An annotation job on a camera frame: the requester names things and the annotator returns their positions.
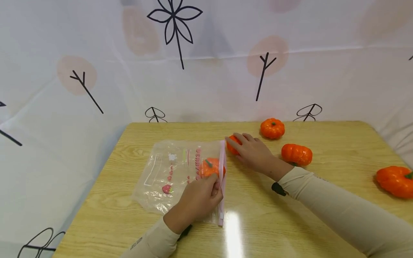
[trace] clear plastic bag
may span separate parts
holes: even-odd
[[[225,141],[188,142],[165,140],[156,143],[132,194],[145,210],[166,214],[179,201],[187,184],[211,172],[218,173],[225,190]],[[221,201],[203,221],[223,225]]]

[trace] beige sleeve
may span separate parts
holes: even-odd
[[[413,257],[413,227],[406,221],[303,168],[278,183],[367,257]]]
[[[175,251],[179,236],[168,228],[162,217],[121,258],[167,258]]]

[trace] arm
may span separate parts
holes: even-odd
[[[278,182],[292,198],[360,252],[374,258],[413,257],[413,228],[409,223],[274,157],[260,139],[246,133],[234,135],[242,145],[225,139],[240,153],[240,161]]]
[[[176,242],[191,222],[174,206],[140,239],[128,248],[121,258],[166,258],[176,249]]]
[[[194,221],[206,217],[223,199],[216,174],[193,181],[179,202],[120,258],[167,258],[176,249],[182,232]]]
[[[278,183],[367,257],[413,257],[413,227],[406,221],[303,168]]]

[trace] black wristband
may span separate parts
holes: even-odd
[[[285,193],[284,189],[281,187],[281,185],[278,184],[277,182],[273,183],[273,185],[271,186],[271,190],[273,190],[274,192],[276,192],[277,194],[282,195],[282,196],[287,195]]]
[[[186,235],[188,235],[189,231],[191,230],[192,225],[189,225],[187,228],[185,228],[185,230],[182,232],[182,234],[179,236],[178,240],[181,240],[183,237],[185,237]]]

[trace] wooden table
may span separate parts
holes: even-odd
[[[305,145],[314,154],[309,171],[413,224],[412,202],[388,195],[373,181],[379,168],[406,166],[373,128],[363,122],[286,122],[285,127],[282,139],[263,140],[275,155],[286,143]],[[222,140],[234,131],[259,137],[259,123],[130,124],[54,257],[119,257],[160,218],[131,200],[153,144]],[[231,155],[227,176],[224,227],[195,224],[172,257],[364,257]]]

